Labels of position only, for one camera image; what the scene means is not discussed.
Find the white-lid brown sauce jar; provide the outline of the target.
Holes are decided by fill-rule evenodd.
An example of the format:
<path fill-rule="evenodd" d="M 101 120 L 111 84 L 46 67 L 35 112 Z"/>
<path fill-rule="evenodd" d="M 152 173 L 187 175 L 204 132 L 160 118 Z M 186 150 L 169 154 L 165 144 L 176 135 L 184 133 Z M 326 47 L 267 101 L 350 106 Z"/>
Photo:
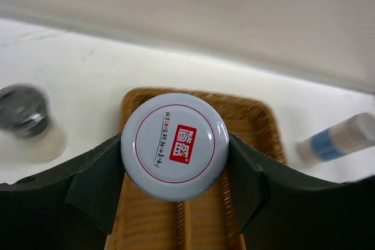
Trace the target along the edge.
<path fill-rule="evenodd" d="M 121 134 L 121 157 L 133 184 L 166 201 L 198 197 L 218 180 L 229 155 L 219 113 L 193 95 L 167 93 L 141 104 Z"/>

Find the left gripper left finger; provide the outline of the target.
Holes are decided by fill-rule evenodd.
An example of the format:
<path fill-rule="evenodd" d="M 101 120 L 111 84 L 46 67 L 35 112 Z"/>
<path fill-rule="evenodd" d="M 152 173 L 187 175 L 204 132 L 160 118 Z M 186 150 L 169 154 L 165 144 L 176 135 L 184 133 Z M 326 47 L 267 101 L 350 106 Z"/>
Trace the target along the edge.
<path fill-rule="evenodd" d="M 2 183 L 1 249 L 104 249 L 125 174 L 120 140 Z"/>

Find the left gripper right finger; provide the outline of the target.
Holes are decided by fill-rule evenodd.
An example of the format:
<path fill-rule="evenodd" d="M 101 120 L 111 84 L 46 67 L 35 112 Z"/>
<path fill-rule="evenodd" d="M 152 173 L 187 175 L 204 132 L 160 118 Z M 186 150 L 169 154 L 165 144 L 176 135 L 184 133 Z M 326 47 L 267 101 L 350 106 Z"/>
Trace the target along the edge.
<path fill-rule="evenodd" d="M 373 249 L 374 177 L 333 183 L 230 135 L 228 177 L 247 249 Z"/>

